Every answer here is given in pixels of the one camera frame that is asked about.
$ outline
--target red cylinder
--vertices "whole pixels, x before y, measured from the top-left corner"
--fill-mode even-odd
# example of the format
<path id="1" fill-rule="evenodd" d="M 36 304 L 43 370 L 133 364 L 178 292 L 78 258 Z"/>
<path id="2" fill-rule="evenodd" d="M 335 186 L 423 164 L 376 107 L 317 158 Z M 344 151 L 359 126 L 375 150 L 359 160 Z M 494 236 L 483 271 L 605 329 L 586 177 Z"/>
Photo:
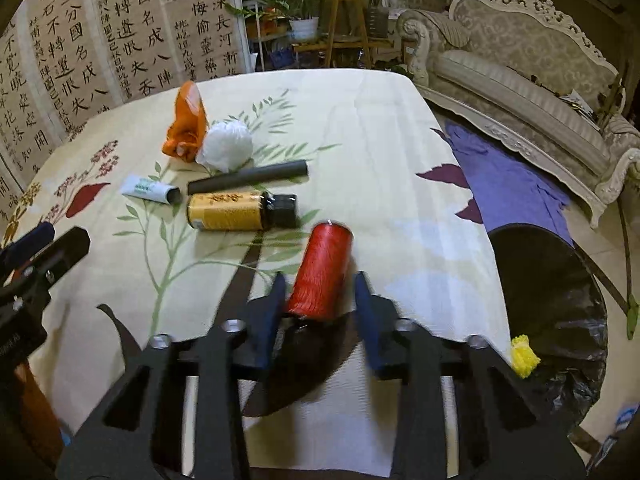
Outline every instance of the red cylinder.
<path id="1" fill-rule="evenodd" d="M 289 314 L 318 321 L 334 320 L 352 241 L 351 231 L 331 220 L 313 228 L 287 305 Z"/>

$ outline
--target black trash bag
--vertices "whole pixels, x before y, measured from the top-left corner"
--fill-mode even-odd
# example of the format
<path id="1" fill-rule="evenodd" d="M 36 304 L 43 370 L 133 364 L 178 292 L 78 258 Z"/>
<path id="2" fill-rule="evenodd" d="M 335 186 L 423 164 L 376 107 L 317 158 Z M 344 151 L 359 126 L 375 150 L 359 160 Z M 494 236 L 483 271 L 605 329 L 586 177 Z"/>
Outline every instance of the black trash bag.
<path id="1" fill-rule="evenodd" d="M 511 337 L 527 335 L 542 362 L 526 379 L 567 432 L 600 397 L 607 361 L 607 309 L 573 247 L 530 224 L 489 233 Z"/>

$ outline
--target screw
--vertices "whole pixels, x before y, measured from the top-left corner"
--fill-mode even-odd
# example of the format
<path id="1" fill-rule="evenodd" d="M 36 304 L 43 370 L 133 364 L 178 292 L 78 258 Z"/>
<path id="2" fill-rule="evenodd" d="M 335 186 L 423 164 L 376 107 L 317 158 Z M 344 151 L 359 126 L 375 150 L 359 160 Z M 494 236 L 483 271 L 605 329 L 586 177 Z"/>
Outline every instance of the screw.
<path id="1" fill-rule="evenodd" d="M 150 343 L 152 348 L 169 348 L 171 345 L 171 336 L 167 334 L 156 334 L 151 338 Z"/>
<path id="2" fill-rule="evenodd" d="M 396 327 L 396 332 L 413 332 L 417 327 L 413 319 L 407 319 L 405 317 L 396 320 L 394 326 Z"/>
<path id="3" fill-rule="evenodd" d="M 246 328 L 246 323 L 242 319 L 227 319 L 222 324 L 222 330 L 225 332 L 242 332 Z"/>
<path id="4" fill-rule="evenodd" d="M 466 344 L 471 346 L 471 348 L 476 348 L 478 350 L 481 348 L 487 348 L 489 346 L 489 343 L 484 338 L 484 336 L 477 335 L 477 334 L 470 335 L 469 337 L 467 337 Z"/>

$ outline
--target wooden stand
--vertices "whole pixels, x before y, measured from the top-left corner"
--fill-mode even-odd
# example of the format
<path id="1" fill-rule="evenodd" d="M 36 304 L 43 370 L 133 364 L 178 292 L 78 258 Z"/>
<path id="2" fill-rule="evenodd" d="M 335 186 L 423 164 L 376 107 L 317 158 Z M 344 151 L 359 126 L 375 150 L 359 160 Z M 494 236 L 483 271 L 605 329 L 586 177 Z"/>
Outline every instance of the wooden stand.
<path id="1" fill-rule="evenodd" d="M 331 67 L 331 56 L 334 48 L 361 48 L 364 51 L 364 63 L 367 68 L 372 68 L 371 48 L 378 46 L 390 46 L 389 40 L 372 40 L 367 37 L 367 24 L 364 20 L 364 11 L 362 9 L 361 0 L 330 0 L 331 1 L 331 18 L 329 20 L 329 38 L 327 42 L 320 43 L 295 43 L 293 50 L 296 54 L 300 52 L 309 52 L 311 50 L 324 50 L 324 67 Z M 338 4 L 340 2 L 351 2 L 356 5 L 356 16 L 358 17 L 358 26 L 360 27 L 360 37 L 353 38 L 349 41 L 334 41 L 335 24 L 338 18 Z"/>

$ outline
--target white tube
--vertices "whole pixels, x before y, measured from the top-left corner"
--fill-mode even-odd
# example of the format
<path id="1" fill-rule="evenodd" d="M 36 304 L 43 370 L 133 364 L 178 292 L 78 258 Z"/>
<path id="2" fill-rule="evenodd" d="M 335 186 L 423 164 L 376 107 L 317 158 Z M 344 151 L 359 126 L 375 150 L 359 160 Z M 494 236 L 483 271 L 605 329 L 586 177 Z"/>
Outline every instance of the white tube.
<path id="1" fill-rule="evenodd" d="M 153 200 L 162 204 L 177 204 L 182 201 L 182 195 L 177 186 L 135 175 L 129 175 L 125 179 L 120 192 L 123 195 Z"/>

